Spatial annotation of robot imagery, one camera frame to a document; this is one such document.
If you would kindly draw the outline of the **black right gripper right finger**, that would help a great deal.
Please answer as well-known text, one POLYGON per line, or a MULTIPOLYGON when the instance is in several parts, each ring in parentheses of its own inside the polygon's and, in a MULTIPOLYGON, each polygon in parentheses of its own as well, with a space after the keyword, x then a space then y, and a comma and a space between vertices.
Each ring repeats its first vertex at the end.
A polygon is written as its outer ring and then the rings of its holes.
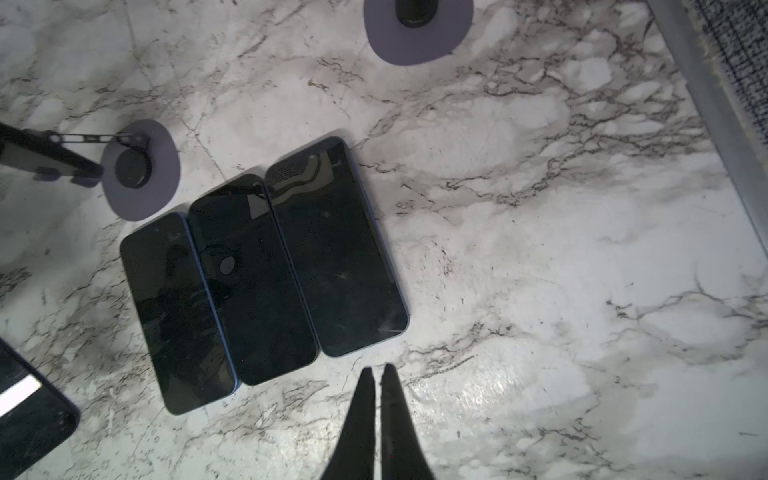
POLYGON ((434 480, 393 364, 385 365, 381 388, 382 478, 434 480))

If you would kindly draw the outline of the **black phone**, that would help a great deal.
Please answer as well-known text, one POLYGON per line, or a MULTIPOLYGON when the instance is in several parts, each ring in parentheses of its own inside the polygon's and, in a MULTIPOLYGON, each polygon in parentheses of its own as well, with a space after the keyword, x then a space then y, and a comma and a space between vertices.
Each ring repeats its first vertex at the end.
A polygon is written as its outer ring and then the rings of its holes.
POLYGON ((126 236, 120 257, 166 409, 183 415, 239 386, 186 217, 126 236))
POLYGON ((56 180, 100 180, 103 167, 31 131, 1 124, 1 164, 56 180))
POLYGON ((310 365, 319 347, 262 179, 235 178, 187 217, 240 381, 255 386, 310 365))
POLYGON ((79 409, 2 342, 1 477, 19 477, 66 441, 79 422, 79 409))
POLYGON ((404 332, 406 302, 346 142, 278 161, 266 185, 322 351, 341 357, 404 332))

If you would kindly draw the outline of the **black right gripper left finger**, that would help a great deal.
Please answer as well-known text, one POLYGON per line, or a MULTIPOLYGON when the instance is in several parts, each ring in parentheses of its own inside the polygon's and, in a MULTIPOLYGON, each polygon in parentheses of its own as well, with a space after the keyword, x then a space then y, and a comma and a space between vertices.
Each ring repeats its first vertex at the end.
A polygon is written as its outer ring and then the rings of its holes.
POLYGON ((375 440, 375 381, 372 369, 365 367, 357 382, 336 448, 321 479, 372 480, 375 440))

